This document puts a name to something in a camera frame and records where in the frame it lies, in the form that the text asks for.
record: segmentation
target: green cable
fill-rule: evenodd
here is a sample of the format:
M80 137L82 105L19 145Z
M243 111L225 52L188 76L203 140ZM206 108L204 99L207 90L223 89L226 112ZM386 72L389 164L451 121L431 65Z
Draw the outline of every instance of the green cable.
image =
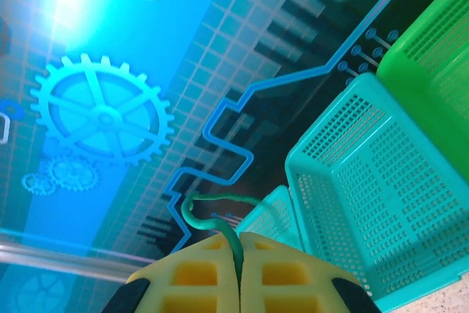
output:
M243 272L244 250L241 245L241 240L237 236L233 228L224 220L221 219L198 219L192 214L193 201L216 201L219 199L230 199L235 202L246 202L252 205L261 203L258 199L248 196L238 196L236 194L215 194L215 195L200 195L191 194L186 196L181 205L181 213L184 220L192 227L199 230L217 229L223 234L233 251L234 270L236 271L238 287L241 286L241 273Z

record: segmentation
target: cyan plastic basket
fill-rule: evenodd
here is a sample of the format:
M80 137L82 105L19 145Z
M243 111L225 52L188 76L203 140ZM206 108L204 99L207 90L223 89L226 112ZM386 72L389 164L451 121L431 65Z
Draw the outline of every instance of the cyan plastic basket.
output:
M286 171L306 251L384 311L469 271L469 187L372 74L341 93Z
M254 232L300 251L305 250L293 213L292 199L285 186L277 187L266 196L262 204L240 222L236 232L238 235L241 232Z

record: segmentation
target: green wire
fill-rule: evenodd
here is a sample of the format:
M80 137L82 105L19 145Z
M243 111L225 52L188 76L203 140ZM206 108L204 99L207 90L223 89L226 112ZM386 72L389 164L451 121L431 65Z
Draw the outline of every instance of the green wire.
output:
M233 251L234 270L236 271L238 287L241 285L241 273L243 272L244 251L241 241L233 228L224 220L221 219L198 219L192 214L193 201L216 201L219 199L230 199L235 202L246 202L252 205L261 203L258 199L248 196L238 196L236 194L215 194L215 195L200 195L191 194L186 196L181 205L181 213L184 220L192 227L199 230L217 229L223 234L228 241Z

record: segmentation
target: plastic basket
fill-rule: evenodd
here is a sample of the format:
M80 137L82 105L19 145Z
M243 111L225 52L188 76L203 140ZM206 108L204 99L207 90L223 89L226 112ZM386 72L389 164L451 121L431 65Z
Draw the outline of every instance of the plastic basket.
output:
M304 251L298 225L293 212L292 199L288 188L277 187L266 196L237 226L241 232L254 232L290 247Z
M377 76L469 182L469 0L435 0Z
M286 162L306 252L388 311L469 270L469 187L372 74L341 93Z

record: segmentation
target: green plastic basket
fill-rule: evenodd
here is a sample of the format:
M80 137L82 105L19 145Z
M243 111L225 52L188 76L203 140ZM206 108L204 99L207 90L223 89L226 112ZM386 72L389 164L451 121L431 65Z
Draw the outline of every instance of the green plastic basket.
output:
M469 183L469 0L435 0L377 77Z
M372 74L306 131L286 172L306 252L355 274L384 312L469 271L469 187Z
M298 225L295 220L292 199L288 188L277 187L266 196L237 226L241 232L254 232L280 243L304 251Z

